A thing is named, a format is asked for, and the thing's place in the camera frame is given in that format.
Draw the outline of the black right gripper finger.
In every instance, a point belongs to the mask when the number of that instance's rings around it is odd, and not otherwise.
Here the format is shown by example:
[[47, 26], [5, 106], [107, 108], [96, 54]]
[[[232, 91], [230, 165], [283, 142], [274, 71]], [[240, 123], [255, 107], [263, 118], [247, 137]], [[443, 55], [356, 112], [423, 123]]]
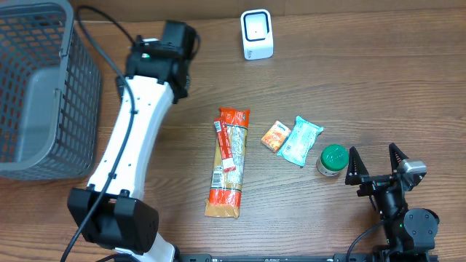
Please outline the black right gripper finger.
[[394, 143], [389, 144], [389, 153], [392, 172], [404, 172], [402, 161], [408, 157]]
[[349, 149], [349, 163], [345, 178], [346, 185], [359, 185], [369, 177], [369, 173], [355, 147]]

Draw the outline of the green lid white jar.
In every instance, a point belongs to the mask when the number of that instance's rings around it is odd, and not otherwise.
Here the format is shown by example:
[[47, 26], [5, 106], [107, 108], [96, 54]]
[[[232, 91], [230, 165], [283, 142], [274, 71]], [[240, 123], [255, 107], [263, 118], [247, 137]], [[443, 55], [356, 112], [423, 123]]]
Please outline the green lid white jar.
[[339, 144], [331, 144], [322, 151], [316, 161], [316, 167], [322, 175], [333, 177], [338, 176], [348, 162], [348, 150]]

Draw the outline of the teal snack packet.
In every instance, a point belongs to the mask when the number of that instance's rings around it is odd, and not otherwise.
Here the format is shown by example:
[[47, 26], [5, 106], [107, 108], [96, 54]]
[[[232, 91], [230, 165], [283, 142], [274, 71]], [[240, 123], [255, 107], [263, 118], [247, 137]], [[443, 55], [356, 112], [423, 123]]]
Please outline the teal snack packet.
[[324, 127], [318, 126], [300, 116], [296, 117], [295, 125], [277, 152], [277, 156], [300, 167], [305, 165], [307, 154], [315, 144], [317, 136], [324, 131]]

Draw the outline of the small orange box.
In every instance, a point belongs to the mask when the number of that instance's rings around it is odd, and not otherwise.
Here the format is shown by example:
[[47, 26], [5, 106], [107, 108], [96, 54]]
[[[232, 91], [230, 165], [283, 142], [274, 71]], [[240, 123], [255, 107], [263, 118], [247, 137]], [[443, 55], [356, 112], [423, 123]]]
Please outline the small orange box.
[[278, 152], [290, 133], [290, 128], [282, 122], [276, 121], [262, 137], [261, 142], [271, 151]]

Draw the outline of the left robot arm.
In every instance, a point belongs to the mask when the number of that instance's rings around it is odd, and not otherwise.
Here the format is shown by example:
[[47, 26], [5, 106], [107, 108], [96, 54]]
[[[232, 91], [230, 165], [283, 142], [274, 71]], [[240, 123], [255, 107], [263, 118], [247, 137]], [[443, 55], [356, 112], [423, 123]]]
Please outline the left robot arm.
[[143, 196], [157, 133], [171, 105], [187, 96], [199, 45], [197, 32], [178, 21], [165, 23], [161, 39], [136, 37], [126, 69], [118, 73], [121, 107], [105, 153], [87, 187], [72, 189], [68, 197], [76, 235], [114, 250], [115, 261], [179, 259]]

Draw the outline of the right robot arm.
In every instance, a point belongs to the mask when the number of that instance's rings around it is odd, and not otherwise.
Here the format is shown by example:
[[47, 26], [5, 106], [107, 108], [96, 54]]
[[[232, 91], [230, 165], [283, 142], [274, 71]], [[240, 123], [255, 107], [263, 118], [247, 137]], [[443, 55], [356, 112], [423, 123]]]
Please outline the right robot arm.
[[[435, 248], [440, 218], [432, 210], [410, 209], [406, 192], [422, 182], [426, 164], [407, 157], [394, 143], [389, 144], [391, 173], [369, 175], [356, 148], [349, 150], [345, 183], [358, 186], [357, 195], [368, 197], [380, 222], [364, 231], [349, 246], [345, 261], [437, 261], [429, 252]], [[364, 237], [383, 229], [387, 243], [376, 245], [371, 253], [353, 255], [356, 244]]]

